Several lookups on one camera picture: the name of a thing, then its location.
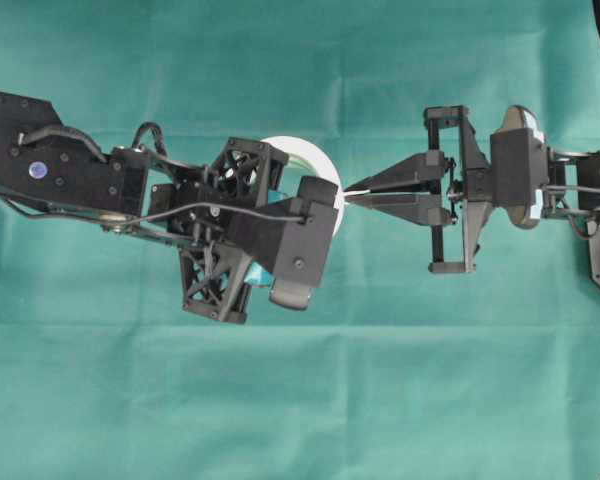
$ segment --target gray cable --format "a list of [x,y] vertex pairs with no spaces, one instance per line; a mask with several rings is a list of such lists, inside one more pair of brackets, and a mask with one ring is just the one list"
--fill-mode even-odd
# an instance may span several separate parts
[[566,192],[568,190],[573,190],[576,192],[585,192],[585,193],[599,193],[600,188],[593,187],[582,187],[580,185],[546,185],[543,187],[543,190],[547,191],[557,191],[557,192]]

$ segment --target white disc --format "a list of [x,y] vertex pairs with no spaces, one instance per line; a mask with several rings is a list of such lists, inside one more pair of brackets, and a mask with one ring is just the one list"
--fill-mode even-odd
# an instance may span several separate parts
[[338,233],[342,216],[344,214],[344,194],[342,192],[342,182],[336,167],[331,159],[320,148],[311,142],[298,137],[269,137],[262,140],[272,147],[282,150],[289,155],[289,165],[292,167],[304,168],[309,170],[316,177],[324,178],[338,185],[336,201],[333,207],[338,210],[336,226],[333,230],[333,236]]

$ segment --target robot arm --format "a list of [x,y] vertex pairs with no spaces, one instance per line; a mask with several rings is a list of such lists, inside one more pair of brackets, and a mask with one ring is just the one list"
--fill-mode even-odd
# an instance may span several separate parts
[[[149,132],[155,150],[140,144]],[[252,286],[306,309],[320,284],[337,186],[303,177],[285,198],[278,187],[287,162],[267,143],[231,138],[210,165],[179,163],[153,123],[141,125],[131,147],[105,154],[64,126],[51,103],[0,92],[0,200],[30,219],[79,220],[176,247],[183,308],[223,322],[246,320]],[[150,188],[143,214],[151,170],[168,182]]]

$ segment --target blue sticker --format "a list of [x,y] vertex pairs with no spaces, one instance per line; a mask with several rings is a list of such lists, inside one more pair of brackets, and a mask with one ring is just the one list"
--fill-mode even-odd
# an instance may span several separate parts
[[41,180],[47,176],[47,173],[49,173],[49,169],[42,162],[33,162],[31,165],[29,165],[29,175],[31,178]]

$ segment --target green fabric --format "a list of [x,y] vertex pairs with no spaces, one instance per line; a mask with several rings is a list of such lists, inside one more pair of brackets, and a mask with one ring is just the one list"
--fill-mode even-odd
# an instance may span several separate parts
[[[582,0],[0,1],[0,90],[105,150],[145,120],[191,163],[304,137],[344,184],[425,150],[432,105],[469,106],[486,152],[514,103],[600,148]],[[504,212],[481,244],[433,276],[426,229],[349,208],[310,309],[259,290],[236,327],[180,310],[175,251],[0,206],[0,479],[597,478],[586,245]]]

